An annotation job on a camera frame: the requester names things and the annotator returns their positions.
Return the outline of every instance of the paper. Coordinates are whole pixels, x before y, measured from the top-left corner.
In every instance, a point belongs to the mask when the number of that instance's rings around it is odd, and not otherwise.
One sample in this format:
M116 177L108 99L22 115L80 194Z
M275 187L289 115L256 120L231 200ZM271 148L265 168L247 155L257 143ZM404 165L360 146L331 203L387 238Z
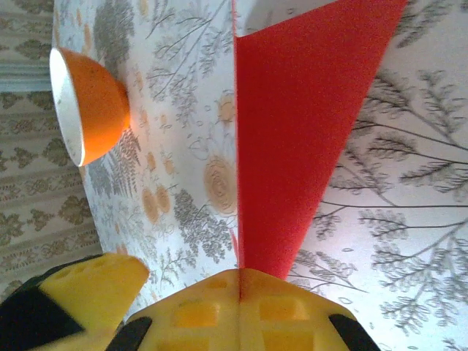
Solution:
M341 0L235 40L241 267L285 278L405 0Z

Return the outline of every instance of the damask wallpaper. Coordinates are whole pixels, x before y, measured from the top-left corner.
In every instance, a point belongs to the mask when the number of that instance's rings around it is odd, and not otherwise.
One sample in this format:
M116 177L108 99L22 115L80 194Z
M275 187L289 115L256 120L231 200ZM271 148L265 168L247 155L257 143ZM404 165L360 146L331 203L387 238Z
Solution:
M3 0L0 62L48 62L53 1Z
M2 1L0 62L47 64L52 14L52 1ZM100 252L51 93L0 93L0 300L32 276Z

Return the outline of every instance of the white surface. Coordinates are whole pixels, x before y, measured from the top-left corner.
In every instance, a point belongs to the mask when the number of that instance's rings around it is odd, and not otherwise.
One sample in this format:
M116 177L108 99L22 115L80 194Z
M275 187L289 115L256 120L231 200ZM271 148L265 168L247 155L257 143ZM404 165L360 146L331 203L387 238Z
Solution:
M65 146L73 163L80 167L85 159L80 108L67 63L57 48L53 48L50 52L50 80L58 124Z

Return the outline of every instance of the square hole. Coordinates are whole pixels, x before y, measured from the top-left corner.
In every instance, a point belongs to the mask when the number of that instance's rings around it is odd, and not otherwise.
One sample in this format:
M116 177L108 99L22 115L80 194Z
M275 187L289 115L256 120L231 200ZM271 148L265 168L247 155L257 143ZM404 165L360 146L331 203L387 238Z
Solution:
M265 351L313 351L312 334L297 331L263 331Z
M309 315L300 300L286 296L268 296L260 302L261 320L307 320Z
M177 341L161 341L157 351L209 351L208 339L190 339Z
M206 301L189 301L175 311L173 325L178 328L214 327L218 324L219 305Z
M224 279L211 279L208 282L208 287L210 289L224 289L227 287L227 282Z

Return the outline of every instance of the floral wallpaper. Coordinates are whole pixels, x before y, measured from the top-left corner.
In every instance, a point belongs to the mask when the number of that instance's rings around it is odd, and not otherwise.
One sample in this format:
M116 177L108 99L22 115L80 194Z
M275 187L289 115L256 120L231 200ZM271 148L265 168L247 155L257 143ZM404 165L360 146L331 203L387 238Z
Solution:
M101 251L51 93L0 93L1 300L32 276Z
M129 95L130 128L80 171L102 248L150 268L130 314L236 266L233 17L246 35L330 2L56 2L55 45ZM468 347L467 13L408 1L288 277L386 351Z

